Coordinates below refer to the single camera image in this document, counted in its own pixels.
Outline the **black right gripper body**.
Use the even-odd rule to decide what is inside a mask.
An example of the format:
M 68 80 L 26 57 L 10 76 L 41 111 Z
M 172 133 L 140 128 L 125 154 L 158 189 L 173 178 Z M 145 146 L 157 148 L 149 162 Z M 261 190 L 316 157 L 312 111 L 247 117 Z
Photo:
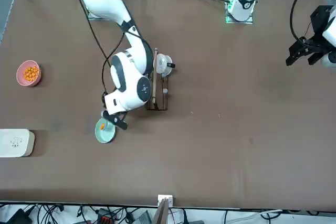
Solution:
M 109 114 L 108 111 L 102 112 L 102 117 L 107 121 L 111 122 L 114 126 L 119 127 L 122 130 L 128 128 L 127 123 L 125 122 L 125 117 L 127 112 L 118 112 L 116 114 Z

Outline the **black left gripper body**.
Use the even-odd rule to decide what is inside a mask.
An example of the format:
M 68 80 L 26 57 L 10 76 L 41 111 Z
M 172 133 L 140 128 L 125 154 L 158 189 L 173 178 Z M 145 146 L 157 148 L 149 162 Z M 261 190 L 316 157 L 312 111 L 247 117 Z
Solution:
M 310 15 L 313 35 L 310 38 L 303 36 L 303 42 L 311 51 L 326 51 L 333 48 L 322 35 L 333 10 L 332 5 L 319 5 Z

